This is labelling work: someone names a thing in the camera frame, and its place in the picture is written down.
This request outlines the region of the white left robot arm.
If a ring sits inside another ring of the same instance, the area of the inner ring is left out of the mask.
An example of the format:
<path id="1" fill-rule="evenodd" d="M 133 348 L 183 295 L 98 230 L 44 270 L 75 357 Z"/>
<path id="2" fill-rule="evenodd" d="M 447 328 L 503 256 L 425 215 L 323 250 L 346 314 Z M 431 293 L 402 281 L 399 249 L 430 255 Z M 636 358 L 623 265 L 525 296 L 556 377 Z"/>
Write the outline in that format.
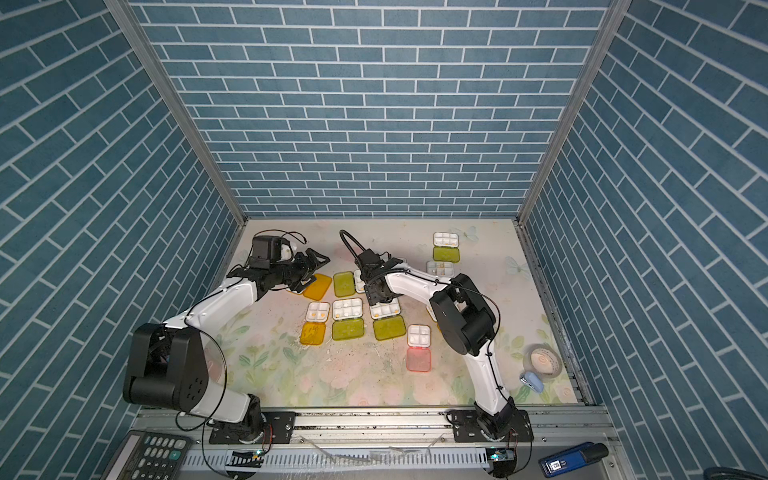
<path id="1" fill-rule="evenodd" d="M 160 407 L 214 421 L 235 443 L 263 439 L 266 419 L 260 399 L 215 380 L 208 368 L 207 348 L 226 356 L 216 341 L 219 330 L 241 310 L 261 300 L 277 286 L 303 292 L 330 258 L 309 248 L 291 254 L 283 247 L 275 255 L 252 253 L 233 267 L 218 289 L 162 323 L 138 327 L 132 338 L 123 386 L 126 402 Z"/>

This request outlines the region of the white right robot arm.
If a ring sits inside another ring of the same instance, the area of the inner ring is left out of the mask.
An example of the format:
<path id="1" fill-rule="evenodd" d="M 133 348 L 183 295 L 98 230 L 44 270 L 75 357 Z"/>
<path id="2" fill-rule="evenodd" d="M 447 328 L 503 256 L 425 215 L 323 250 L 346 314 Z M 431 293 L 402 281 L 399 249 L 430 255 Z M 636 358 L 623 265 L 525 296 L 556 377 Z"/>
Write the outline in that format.
<path id="1" fill-rule="evenodd" d="M 370 305 L 406 296 L 431 308 L 445 342 L 464 358 L 481 431 L 493 440 L 511 433 L 518 409 L 503 385 L 496 359 L 500 320 L 496 305 L 464 274 L 430 275 L 398 258 L 383 259 L 370 249 L 354 258 Z"/>

